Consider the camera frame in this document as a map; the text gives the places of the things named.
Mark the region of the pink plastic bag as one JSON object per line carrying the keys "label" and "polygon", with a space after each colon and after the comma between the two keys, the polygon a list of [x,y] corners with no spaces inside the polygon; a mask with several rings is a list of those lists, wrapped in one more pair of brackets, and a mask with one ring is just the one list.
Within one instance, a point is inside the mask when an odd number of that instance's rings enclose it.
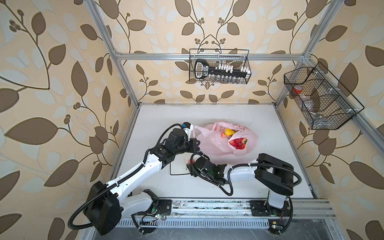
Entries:
{"label": "pink plastic bag", "polygon": [[[225,129],[232,129],[235,133],[226,138],[222,138],[222,133]],[[258,136],[249,128],[229,122],[215,122],[207,125],[206,127],[194,127],[194,136],[200,141],[200,150],[213,157],[224,156],[244,156],[250,153],[257,145]],[[247,138],[246,148],[243,150],[237,150],[233,148],[229,141],[231,139]]]}

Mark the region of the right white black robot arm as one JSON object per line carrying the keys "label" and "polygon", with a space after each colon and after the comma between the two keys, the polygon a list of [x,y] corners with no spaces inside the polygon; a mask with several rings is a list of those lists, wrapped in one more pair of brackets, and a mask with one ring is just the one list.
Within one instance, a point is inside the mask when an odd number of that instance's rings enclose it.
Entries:
{"label": "right white black robot arm", "polygon": [[293,219],[293,202],[291,196],[294,187],[302,182],[302,177],[294,167],[268,154],[259,154],[254,163],[237,165],[215,165],[204,154],[193,154],[187,163],[191,176],[217,186],[224,194],[234,194],[234,182],[257,180],[268,188],[268,196],[262,205],[250,201],[251,211],[279,216],[283,220],[284,209],[289,211],[288,221],[283,225],[272,223],[268,231],[273,235],[282,235]]}

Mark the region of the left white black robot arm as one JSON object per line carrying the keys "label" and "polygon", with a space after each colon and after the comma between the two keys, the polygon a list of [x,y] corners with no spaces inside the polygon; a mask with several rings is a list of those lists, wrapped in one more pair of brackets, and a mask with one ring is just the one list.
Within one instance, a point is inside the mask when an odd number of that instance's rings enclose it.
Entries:
{"label": "left white black robot arm", "polygon": [[195,153],[199,142],[193,136],[194,125],[184,122],[166,129],[167,138],[160,136],[153,148],[147,149],[144,159],[121,176],[106,184],[95,183],[87,201],[71,215],[68,228],[82,230],[94,227],[100,235],[111,232],[125,216],[148,211],[158,197],[150,190],[133,196],[143,181],[173,162],[177,155]]}

